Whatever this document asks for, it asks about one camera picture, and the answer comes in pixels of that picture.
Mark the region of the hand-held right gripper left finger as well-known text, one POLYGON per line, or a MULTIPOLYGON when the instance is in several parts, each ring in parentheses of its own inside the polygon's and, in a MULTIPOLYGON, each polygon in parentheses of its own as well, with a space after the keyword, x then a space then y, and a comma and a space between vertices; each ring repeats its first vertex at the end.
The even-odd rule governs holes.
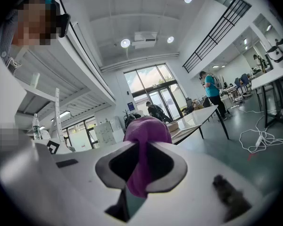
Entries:
POLYGON ((97 176, 108 188, 124 189, 139 161, 139 143, 126 145, 101 157, 95 165, 97 176))

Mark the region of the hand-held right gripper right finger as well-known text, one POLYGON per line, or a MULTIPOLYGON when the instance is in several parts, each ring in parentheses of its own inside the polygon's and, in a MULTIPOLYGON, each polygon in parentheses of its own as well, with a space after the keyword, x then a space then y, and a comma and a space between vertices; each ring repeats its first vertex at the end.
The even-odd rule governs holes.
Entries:
POLYGON ((185 178, 188 166, 185 159, 174 151, 176 148, 164 142, 147 143, 150 183, 146 186, 146 192, 170 192, 185 178))

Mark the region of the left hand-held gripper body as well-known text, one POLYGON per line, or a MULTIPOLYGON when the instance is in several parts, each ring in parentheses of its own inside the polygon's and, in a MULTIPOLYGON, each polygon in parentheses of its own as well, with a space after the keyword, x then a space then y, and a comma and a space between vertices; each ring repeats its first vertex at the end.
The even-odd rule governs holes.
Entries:
POLYGON ((66 144, 61 143, 59 139, 35 140, 34 143, 46 146, 51 154, 67 154, 72 152, 67 148, 66 144))

